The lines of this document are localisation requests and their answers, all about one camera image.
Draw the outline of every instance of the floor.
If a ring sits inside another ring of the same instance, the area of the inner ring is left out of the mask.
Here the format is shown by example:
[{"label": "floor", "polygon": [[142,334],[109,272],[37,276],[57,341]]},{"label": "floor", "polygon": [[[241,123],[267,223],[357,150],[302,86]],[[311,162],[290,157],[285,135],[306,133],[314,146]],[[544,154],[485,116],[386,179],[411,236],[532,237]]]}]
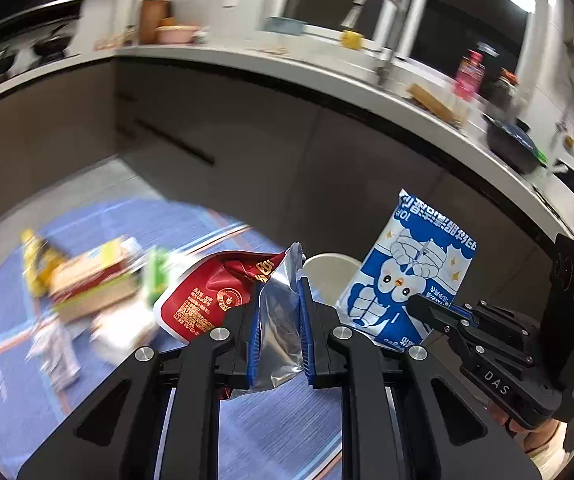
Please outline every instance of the floor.
[{"label": "floor", "polygon": [[23,229],[38,228],[73,208],[125,198],[162,196],[119,158],[113,157],[43,190],[0,219],[0,265],[19,245]]}]

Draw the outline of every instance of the silver foil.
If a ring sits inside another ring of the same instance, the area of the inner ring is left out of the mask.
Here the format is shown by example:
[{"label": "silver foil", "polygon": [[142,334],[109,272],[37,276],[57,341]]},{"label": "silver foil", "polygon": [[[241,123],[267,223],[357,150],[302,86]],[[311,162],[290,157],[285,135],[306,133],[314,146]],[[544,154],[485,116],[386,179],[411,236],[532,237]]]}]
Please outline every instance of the silver foil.
[{"label": "silver foil", "polygon": [[296,281],[302,247],[294,243],[260,292],[260,359],[250,391],[271,390],[303,370]]}]

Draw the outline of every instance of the yellow sponge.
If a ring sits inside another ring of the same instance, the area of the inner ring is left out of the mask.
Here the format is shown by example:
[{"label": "yellow sponge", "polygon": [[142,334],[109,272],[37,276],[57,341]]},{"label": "yellow sponge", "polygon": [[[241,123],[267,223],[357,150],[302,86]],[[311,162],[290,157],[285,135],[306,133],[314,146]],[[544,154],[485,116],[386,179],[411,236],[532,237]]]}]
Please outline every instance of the yellow sponge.
[{"label": "yellow sponge", "polygon": [[358,32],[344,30],[340,35],[340,44],[352,50],[360,50],[362,48],[362,38],[364,38],[364,36]]}]

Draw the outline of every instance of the red package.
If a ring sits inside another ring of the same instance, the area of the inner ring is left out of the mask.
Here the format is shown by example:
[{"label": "red package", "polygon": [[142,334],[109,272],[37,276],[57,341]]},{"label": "red package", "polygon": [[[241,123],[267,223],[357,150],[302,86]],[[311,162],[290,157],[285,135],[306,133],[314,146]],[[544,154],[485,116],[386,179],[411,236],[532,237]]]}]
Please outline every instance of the red package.
[{"label": "red package", "polygon": [[248,303],[254,281],[266,283],[284,256],[244,251],[206,256],[156,301],[158,324],[184,343],[221,326],[225,312]]}]

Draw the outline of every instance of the silver screw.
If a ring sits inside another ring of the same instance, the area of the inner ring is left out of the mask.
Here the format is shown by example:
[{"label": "silver screw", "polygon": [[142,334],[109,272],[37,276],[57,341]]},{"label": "silver screw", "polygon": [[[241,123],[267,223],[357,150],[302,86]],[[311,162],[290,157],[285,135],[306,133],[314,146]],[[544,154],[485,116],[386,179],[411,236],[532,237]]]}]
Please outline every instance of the silver screw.
[{"label": "silver screw", "polygon": [[427,358],[427,351],[418,345],[409,347],[409,357],[416,361],[424,361]]},{"label": "silver screw", "polygon": [[214,340],[214,341],[224,341],[225,339],[227,339],[227,337],[229,337],[229,330],[227,330],[225,327],[223,326],[219,326],[214,328],[210,333],[209,336]]},{"label": "silver screw", "polygon": [[349,339],[352,336],[352,329],[347,326],[337,326],[331,331],[335,338]]},{"label": "silver screw", "polygon": [[155,352],[153,348],[150,348],[148,346],[141,346],[140,348],[138,348],[138,350],[136,350],[136,359],[140,362],[145,362],[145,361],[149,361],[153,356],[154,356]]}]

